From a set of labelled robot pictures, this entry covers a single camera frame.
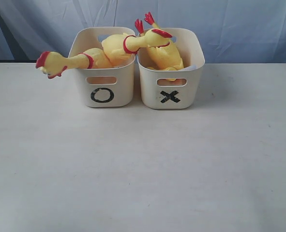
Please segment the grey backdrop curtain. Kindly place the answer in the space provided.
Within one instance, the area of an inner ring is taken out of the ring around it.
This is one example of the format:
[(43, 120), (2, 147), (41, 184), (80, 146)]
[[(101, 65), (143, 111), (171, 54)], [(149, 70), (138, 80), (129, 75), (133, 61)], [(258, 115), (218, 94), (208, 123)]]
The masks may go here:
[(208, 63), (286, 63), (286, 0), (0, 0), (0, 60), (69, 53), (85, 28), (134, 28), (151, 13), (193, 31)]

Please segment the yellow rubber chicken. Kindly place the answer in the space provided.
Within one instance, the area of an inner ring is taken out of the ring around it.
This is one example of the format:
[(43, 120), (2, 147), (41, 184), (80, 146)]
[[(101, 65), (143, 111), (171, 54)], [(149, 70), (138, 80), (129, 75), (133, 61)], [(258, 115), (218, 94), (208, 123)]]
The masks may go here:
[(45, 51), (36, 60), (35, 68), (46, 74), (48, 79), (61, 77), (69, 69), (107, 69), (113, 65), (100, 48), (91, 48), (73, 57), (64, 57), (60, 53)]
[(103, 51), (112, 66), (119, 66), (140, 48), (161, 47), (169, 45), (172, 35), (161, 29), (150, 29), (142, 36), (127, 33), (113, 34), (104, 39), (101, 44)]

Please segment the cream bin marked O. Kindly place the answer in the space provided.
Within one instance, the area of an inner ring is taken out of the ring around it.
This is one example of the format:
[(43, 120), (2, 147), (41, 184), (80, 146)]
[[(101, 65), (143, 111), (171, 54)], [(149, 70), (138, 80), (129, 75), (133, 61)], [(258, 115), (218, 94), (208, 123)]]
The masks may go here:
[[(112, 34), (135, 32), (126, 27), (92, 27), (81, 30), (75, 37), (68, 57), (90, 48), (102, 48), (101, 38)], [(77, 91), (88, 107), (121, 107), (129, 104), (134, 94), (135, 55), (116, 68), (70, 69), (62, 76), (76, 83)]]

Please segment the cream bin marked X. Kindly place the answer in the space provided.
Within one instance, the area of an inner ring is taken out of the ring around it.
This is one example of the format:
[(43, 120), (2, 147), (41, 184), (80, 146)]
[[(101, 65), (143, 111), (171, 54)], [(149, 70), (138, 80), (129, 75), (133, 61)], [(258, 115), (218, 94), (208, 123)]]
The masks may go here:
[(175, 40), (185, 68), (180, 71), (150, 70), (154, 62), (145, 48), (137, 55), (141, 99), (152, 109), (184, 109), (195, 100), (205, 57), (194, 32), (183, 28), (164, 28)]

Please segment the rubber chicken with white squeaker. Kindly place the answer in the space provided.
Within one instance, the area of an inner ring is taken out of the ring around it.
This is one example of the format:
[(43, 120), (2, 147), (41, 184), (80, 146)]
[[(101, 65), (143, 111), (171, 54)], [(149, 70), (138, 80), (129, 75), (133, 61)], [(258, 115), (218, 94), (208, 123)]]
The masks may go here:
[[(144, 20), (153, 27), (150, 31), (155, 30), (156, 32), (160, 32), (162, 30), (154, 21), (151, 12), (145, 14)], [(137, 19), (135, 21), (135, 27), (140, 36), (145, 35), (142, 20)], [(149, 57), (155, 64), (155, 66), (147, 66), (147, 69), (159, 71), (189, 71), (195, 69), (194, 66), (184, 67), (179, 50), (171, 39), (168, 39), (168, 44), (166, 46), (147, 47), (146, 50)]]

